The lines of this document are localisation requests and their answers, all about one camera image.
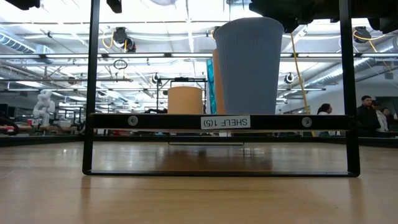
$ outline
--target shelf label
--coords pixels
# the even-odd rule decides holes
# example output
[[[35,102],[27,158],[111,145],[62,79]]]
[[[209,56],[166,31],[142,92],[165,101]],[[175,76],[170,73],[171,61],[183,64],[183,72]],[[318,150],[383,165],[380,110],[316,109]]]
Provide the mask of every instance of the shelf label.
[[[250,116],[204,116],[200,118],[202,129],[250,128]]]

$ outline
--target humanoid robot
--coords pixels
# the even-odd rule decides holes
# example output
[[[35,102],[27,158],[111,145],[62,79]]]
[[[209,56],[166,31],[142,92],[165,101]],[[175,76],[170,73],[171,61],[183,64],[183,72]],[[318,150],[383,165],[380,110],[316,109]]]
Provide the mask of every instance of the humanoid robot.
[[[33,109],[33,117],[35,119],[42,118],[42,126],[48,126],[50,122],[50,113],[55,112],[55,103],[50,100],[51,91],[42,90],[37,96],[37,104]]]

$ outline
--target teal object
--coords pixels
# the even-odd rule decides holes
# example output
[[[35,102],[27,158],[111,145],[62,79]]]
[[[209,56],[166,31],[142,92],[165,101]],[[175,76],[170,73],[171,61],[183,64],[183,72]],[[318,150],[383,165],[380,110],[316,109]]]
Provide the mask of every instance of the teal object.
[[[207,60],[207,84],[209,86],[209,99],[210,99],[210,111],[212,114],[217,114],[216,104],[216,90],[214,87],[214,72],[213,72],[213,60]]]

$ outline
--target yellow pipe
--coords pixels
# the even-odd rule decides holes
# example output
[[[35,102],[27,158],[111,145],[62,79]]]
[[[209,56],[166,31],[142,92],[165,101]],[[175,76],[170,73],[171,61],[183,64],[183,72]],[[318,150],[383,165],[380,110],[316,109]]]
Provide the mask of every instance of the yellow pipe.
[[[294,56],[294,62],[296,64],[296,71],[297,71],[297,76],[298,76],[298,80],[300,82],[300,87],[301,87],[301,92],[303,95],[303,99],[304,99],[304,107],[305,107],[305,112],[307,114],[311,114],[310,110],[308,109],[308,104],[307,104],[307,97],[305,96],[305,90],[304,90],[304,85],[303,85],[303,80],[301,79],[301,73],[300,73],[300,69],[299,69],[299,63],[297,62],[297,54],[296,54],[296,46],[294,44],[294,38],[293,38],[293,33],[290,33],[290,36],[292,39],[292,47],[293,47],[293,56]],[[312,137],[315,137],[315,133],[313,131],[311,131]]]

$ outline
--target gray cup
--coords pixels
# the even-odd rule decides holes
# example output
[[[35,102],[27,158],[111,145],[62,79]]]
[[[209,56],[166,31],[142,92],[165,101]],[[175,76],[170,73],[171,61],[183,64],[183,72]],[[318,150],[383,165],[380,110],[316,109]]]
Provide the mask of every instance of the gray cup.
[[[215,33],[228,114],[275,114],[283,25],[270,18],[231,21]]]

